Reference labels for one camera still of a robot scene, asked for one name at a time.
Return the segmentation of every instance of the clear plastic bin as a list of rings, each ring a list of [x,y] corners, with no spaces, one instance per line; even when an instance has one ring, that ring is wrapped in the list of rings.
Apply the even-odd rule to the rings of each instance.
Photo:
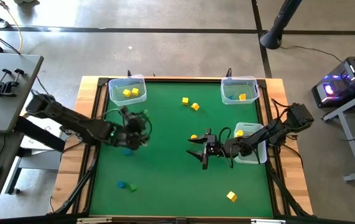
[[[133,88],[139,89],[138,96],[131,94],[130,97],[126,97],[123,95],[123,90],[132,91]],[[139,103],[147,99],[146,84],[142,75],[112,79],[108,82],[108,90],[110,92],[110,99],[117,106]]]
[[[237,123],[234,129],[234,137],[238,130],[242,130],[244,132],[244,136],[250,136],[251,134],[257,132],[258,130],[262,129],[263,125],[261,124],[254,124],[254,123]],[[266,155],[266,142],[263,141],[258,144],[258,155],[260,163],[266,162],[267,155]],[[248,156],[237,156],[234,160],[241,164],[258,164],[257,156],[254,152],[252,152]]]
[[[225,77],[220,85],[222,102],[227,105],[252,103],[259,97],[257,79],[255,77]],[[241,94],[246,100],[240,100]]]

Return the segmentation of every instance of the black pole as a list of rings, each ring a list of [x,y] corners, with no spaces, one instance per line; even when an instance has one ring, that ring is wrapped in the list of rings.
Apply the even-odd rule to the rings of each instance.
[[[285,0],[275,19],[273,27],[262,34],[260,43],[268,49],[277,49],[282,45],[283,30],[288,25],[302,0]]]

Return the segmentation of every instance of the small block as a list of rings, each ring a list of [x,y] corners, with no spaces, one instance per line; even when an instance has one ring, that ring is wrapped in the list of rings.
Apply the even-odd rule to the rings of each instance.
[[[131,149],[124,149],[123,150],[123,154],[126,155],[126,156],[129,156],[132,154],[132,150]]]
[[[131,92],[130,92],[130,90],[123,90],[122,94],[126,97],[129,97],[131,95]]]
[[[240,94],[239,98],[240,98],[240,100],[245,100],[245,99],[247,99],[247,95],[245,93]]]
[[[244,136],[244,132],[242,130],[238,130],[236,133],[235,133],[235,137],[242,137]]]
[[[118,181],[117,186],[121,189],[124,189],[126,187],[126,183],[123,181]]]
[[[133,88],[132,89],[132,95],[138,96],[139,95],[139,89],[138,88]]]
[[[230,199],[232,202],[235,202],[237,200],[237,195],[234,192],[229,192],[227,194],[227,198]]]
[[[189,104],[189,98],[183,97],[182,103],[183,103],[183,105],[188,105]]]
[[[191,105],[191,108],[197,111],[200,108],[200,106],[197,103],[193,103]]]
[[[138,189],[138,186],[136,186],[135,184],[130,184],[129,185],[129,190],[130,190],[130,192],[134,192],[135,190],[137,190]]]

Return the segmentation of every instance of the gray floor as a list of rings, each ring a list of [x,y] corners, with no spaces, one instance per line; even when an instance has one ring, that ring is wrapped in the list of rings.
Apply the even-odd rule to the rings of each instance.
[[[257,0],[262,25],[268,29],[283,0]],[[251,0],[97,0],[57,1],[16,6],[17,22],[26,26],[254,29]],[[0,8],[0,16],[10,20]],[[355,30],[355,1],[303,0],[287,29]],[[122,34],[23,32],[24,54],[45,58],[39,77],[48,91],[73,108],[81,76],[125,75],[265,77],[256,34]],[[18,46],[17,32],[0,37]],[[285,35],[284,46],[300,45],[331,52],[341,60],[355,56],[355,35]],[[316,121],[300,134],[305,176],[314,213],[323,218],[355,221],[355,182],[343,175],[355,172],[349,145],[341,142],[339,125],[324,124],[326,112],[315,106],[311,87],[338,61],[302,49],[268,50],[273,78],[284,80],[288,101],[305,103]],[[40,90],[36,83],[34,88]],[[355,116],[350,117],[355,126]],[[23,195],[3,195],[1,217],[44,214],[55,174],[29,170],[17,186]]]

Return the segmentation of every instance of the green felt surface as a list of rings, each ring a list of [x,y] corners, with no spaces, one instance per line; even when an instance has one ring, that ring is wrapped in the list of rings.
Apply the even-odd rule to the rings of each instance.
[[[206,128],[218,135],[223,127],[234,130],[238,122],[257,123],[255,103],[225,105],[219,83],[146,83],[147,100],[129,105],[131,111],[148,110],[153,132],[147,147],[130,156],[122,148],[103,145],[93,189],[91,215],[184,217],[272,217],[265,166],[235,163],[211,157],[209,168],[186,150],[203,150],[187,139]],[[189,105],[182,105],[182,98]],[[194,111],[191,104],[198,103]],[[108,110],[116,108],[110,102]],[[118,113],[107,120],[121,122]],[[137,190],[119,189],[118,181]],[[233,191],[232,203],[226,195]]]

